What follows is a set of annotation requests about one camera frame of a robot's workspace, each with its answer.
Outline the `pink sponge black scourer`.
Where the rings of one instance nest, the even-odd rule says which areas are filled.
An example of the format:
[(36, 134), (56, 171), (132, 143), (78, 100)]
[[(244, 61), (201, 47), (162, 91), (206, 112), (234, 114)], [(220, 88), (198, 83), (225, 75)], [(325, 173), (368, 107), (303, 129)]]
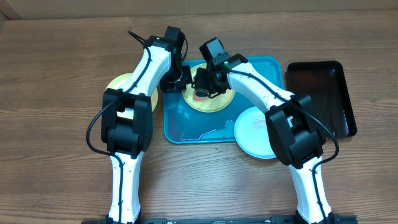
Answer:
[(194, 90), (192, 100), (196, 102), (202, 102), (209, 100), (208, 93), (205, 91), (200, 91), (200, 90)]

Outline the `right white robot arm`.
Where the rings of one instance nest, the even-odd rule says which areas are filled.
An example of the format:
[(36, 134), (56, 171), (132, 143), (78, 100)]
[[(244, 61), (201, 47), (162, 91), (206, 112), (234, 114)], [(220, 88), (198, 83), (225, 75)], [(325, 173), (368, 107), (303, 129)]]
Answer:
[(276, 158), (289, 167), (297, 194), (298, 220), (331, 223), (320, 170), (326, 127), (316, 119), (312, 99), (279, 88), (255, 70), (240, 54), (205, 57), (192, 88), (215, 98), (226, 90), (245, 96), (265, 116), (269, 142)]

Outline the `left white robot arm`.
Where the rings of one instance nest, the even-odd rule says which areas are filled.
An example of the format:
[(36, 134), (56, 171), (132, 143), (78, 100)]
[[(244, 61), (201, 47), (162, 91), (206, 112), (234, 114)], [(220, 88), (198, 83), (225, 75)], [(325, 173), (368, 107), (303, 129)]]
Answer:
[(141, 61), (124, 83), (106, 88), (96, 115), (113, 167), (112, 204), (103, 223), (139, 223), (141, 163), (153, 135), (151, 96), (158, 86), (166, 93), (184, 91), (192, 80), (182, 64), (182, 32), (136, 39), (144, 47)]

